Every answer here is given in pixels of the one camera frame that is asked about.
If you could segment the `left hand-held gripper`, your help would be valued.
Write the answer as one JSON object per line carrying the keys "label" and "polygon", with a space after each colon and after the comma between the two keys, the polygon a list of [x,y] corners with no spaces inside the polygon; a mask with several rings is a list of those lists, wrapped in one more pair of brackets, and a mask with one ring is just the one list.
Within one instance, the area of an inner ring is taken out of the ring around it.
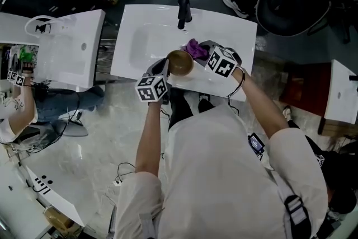
{"label": "left hand-held gripper", "polygon": [[[162,73],[166,64],[166,76],[159,75]],[[142,78],[138,79],[135,90],[141,102],[161,102],[169,103],[169,88],[167,84],[170,76],[170,60],[162,58],[150,67],[144,73]]]}

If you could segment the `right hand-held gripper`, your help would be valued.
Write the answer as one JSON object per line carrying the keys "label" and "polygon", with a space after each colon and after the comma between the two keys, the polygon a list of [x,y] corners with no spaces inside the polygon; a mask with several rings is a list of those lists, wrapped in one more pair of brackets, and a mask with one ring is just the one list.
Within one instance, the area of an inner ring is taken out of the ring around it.
{"label": "right hand-held gripper", "polygon": [[205,66],[207,72],[228,78],[237,66],[242,64],[242,60],[237,52],[232,48],[222,48],[220,44],[207,40],[200,43],[202,57],[194,58],[194,61],[201,66]]}

